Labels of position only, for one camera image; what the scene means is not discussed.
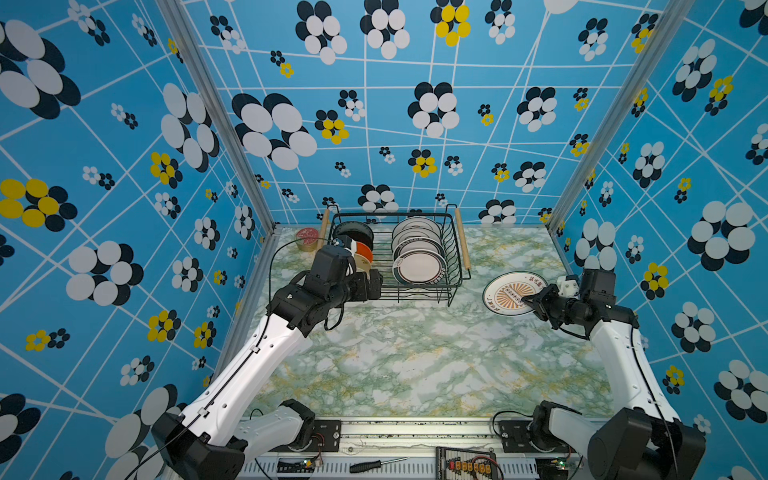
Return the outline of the white plate orange sunburst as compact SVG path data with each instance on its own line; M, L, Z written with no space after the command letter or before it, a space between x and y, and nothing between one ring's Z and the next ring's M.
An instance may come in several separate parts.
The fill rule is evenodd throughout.
M517 317L532 312L522 299L538 294L547 281L538 274L525 271L505 273L492 280L484 289L482 300L492 313Z

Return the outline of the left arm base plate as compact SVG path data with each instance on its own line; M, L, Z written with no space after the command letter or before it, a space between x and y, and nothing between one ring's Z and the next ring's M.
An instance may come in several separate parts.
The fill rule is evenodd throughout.
M306 440L300 445L300 452L336 453L340 449L342 421L337 419L316 419L312 422Z

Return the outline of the black wire dish rack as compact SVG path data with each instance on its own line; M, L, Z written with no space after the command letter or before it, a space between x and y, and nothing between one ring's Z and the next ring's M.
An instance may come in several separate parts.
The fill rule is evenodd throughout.
M395 226L403 220L427 217L441 229L445 255L416 250L394 257L392 245ZM374 233L372 269L383 276L381 298L388 301L424 301L449 306L464 281L471 278L471 263L460 209L450 204L442 211L377 211L342 212L328 207L323 215L321 232L331 240L335 229L345 221L367 224Z

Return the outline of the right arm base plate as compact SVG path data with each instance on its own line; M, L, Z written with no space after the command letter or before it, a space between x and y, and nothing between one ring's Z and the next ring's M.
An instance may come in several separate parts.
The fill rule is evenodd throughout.
M530 421L527 419L501 420L495 423L505 453L554 454L567 456L573 450L562 441L549 446L537 446L529 432Z

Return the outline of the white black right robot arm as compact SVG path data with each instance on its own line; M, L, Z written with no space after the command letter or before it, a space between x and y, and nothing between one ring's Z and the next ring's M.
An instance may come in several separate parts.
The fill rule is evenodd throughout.
M638 316L618 305L615 283L611 271L586 269L522 297L553 329L583 328L607 372L614 410L596 426L570 407L543 401L533 412L530 440L541 450L569 446L594 479L691 479L705 436L684 425L664 396L641 345Z

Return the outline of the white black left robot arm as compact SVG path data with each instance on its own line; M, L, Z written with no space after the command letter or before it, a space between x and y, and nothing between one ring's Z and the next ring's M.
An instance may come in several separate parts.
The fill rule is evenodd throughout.
M311 440L315 414L297 400L243 418L277 367L295 353L331 310L377 300L383 277L356 268L353 253L327 245L309 270L274 293L262 327L181 413L164 414L152 436L166 467L183 479L234 479L245 463L277 447L301 449Z

